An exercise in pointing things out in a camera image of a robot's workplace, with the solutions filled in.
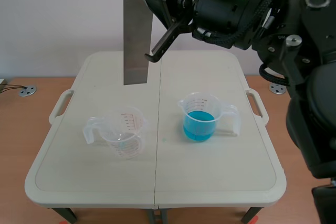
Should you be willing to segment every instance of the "metal plate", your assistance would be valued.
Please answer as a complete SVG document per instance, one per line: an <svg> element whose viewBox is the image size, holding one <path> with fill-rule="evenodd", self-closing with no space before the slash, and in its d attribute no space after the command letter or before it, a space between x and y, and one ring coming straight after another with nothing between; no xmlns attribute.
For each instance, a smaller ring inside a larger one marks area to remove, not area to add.
<svg viewBox="0 0 336 224"><path fill-rule="evenodd" d="M284 94L284 93L286 93L286 87L285 86L275 84L275 83L271 83L269 85L269 90L272 91L274 94Z"/></svg>
<svg viewBox="0 0 336 224"><path fill-rule="evenodd" d="M143 0L124 0L124 85L147 83L152 21Z"/></svg>
<svg viewBox="0 0 336 224"><path fill-rule="evenodd" d="M28 97L28 96L34 94L36 92L36 90L37 90L36 86L29 85L29 86L27 86L26 89L21 89L18 94L21 97Z"/></svg>

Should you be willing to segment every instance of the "wooden desk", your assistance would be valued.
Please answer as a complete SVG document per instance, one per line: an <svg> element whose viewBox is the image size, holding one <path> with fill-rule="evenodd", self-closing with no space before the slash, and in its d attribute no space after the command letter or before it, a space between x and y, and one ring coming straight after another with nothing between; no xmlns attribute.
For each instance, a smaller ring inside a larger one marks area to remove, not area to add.
<svg viewBox="0 0 336 224"><path fill-rule="evenodd" d="M0 222L1 223L59 223L55 212L34 205L26 196L24 181L49 129L48 117L63 91L70 88L74 78L20 78L11 84L37 86L37 92L21 98L17 90L0 94ZM263 223L319 223L310 190L328 180L314 179L294 146L285 127L288 95L275 95L261 77L247 77L249 86L261 96L270 120L270 138L285 170L287 190L277 204L259 213ZM245 209L241 208L183 208L169 212L171 224L239 223ZM144 211L137 209L75 209L79 224L89 223L147 223Z"/></svg>

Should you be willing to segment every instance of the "table handle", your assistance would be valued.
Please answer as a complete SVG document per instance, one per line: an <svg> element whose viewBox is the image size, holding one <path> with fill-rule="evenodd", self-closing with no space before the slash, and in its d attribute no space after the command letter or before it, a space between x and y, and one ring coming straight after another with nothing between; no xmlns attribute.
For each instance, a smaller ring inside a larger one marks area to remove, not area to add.
<svg viewBox="0 0 336 224"><path fill-rule="evenodd" d="M246 90L246 93L253 97L253 100L256 103L258 111L260 113L261 119L263 120L263 122L266 126L267 123L268 123L269 117L268 117L267 111L265 109L265 106L264 106L264 104L261 100L260 95L254 89Z"/></svg>
<svg viewBox="0 0 336 224"><path fill-rule="evenodd" d="M73 94L74 94L74 90L72 89L68 89L61 94L53 111L51 112L49 116L49 123L51 125L53 124L55 118L60 116L59 113L64 108L64 105L66 104L67 99L69 98L69 96L72 96Z"/></svg>

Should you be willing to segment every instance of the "white folding table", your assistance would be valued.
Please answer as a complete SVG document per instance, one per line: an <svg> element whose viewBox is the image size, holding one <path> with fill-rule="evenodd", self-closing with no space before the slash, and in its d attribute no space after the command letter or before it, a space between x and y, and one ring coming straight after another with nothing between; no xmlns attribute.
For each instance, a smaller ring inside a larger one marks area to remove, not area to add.
<svg viewBox="0 0 336 224"><path fill-rule="evenodd" d="M53 208L71 223L76 221L71 207L253 207L247 222L281 198L286 178L265 128L268 115L235 56L169 51L161 62L150 63L146 84L130 86L123 85L122 66L122 52L96 53L61 95L26 178L26 194L33 202ZM225 120L206 142L193 143L184 136L177 102L196 91L238 107L240 136L221 133ZM248 94L261 116L253 114ZM58 115L70 96L64 114ZM104 141L87 145L82 135L87 119L120 106L138 108L149 121L145 150L133 159L119 159Z"/></svg>

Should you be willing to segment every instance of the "measuring cup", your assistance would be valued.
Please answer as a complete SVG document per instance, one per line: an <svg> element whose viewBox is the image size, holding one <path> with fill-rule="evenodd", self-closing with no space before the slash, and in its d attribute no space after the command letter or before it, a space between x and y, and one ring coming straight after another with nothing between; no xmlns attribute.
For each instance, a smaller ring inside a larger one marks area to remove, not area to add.
<svg viewBox="0 0 336 224"><path fill-rule="evenodd" d="M132 158L144 148L145 126L146 120L138 109L124 107L101 118L90 118L83 134L86 142L92 144L96 129L120 157Z"/></svg>
<svg viewBox="0 0 336 224"><path fill-rule="evenodd" d="M191 93L178 102L184 113L183 131L185 135L197 142L209 139L216 130L216 124L222 116L234 118L232 132L239 135L240 116L238 109L225 104L217 97L207 93Z"/></svg>

